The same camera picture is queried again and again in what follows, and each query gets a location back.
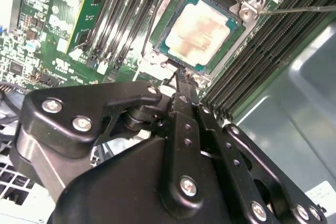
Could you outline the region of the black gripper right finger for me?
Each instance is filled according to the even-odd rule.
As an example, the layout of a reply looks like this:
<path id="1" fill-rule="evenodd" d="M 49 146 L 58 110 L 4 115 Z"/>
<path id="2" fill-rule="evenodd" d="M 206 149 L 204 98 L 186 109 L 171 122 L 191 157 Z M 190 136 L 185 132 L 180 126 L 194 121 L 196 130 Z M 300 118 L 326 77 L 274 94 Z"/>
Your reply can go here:
<path id="1" fill-rule="evenodd" d="M 199 102 L 189 74 L 183 80 L 200 126 L 201 149 L 212 157 L 232 223 L 327 223 L 321 208 L 237 125 L 220 127 Z"/>

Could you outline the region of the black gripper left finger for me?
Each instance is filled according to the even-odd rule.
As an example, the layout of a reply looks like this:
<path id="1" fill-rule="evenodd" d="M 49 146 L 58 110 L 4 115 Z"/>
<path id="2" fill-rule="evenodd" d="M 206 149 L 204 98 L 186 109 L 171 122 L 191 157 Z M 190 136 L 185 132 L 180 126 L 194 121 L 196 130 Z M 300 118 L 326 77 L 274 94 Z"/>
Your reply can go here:
<path id="1" fill-rule="evenodd" d="M 11 161 L 57 203 L 85 172 L 137 144 L 169 138 L 161 202 L 170 214 L 196 214 L 204 204 L 201 145 L 185 75 L 177 71 L 167 81 L 171 96 L 148 81 L 32 91 L 23 100 Z"/>

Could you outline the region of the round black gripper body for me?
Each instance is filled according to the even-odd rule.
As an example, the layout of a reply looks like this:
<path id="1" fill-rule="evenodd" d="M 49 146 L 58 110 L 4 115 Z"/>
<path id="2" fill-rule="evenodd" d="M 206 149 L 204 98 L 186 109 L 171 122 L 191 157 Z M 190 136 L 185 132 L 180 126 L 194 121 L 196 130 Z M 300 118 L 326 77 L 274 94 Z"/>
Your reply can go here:
<path id="1" fill-rule="evenodd" d="M 49 223 L 230 223 L 213 161 L 200 156 L 198 172 L 205 191 L 199 212 L 179 219 L 160 199 L 169 138 L 137 144 L 80 175 L 62 192 Z"/>

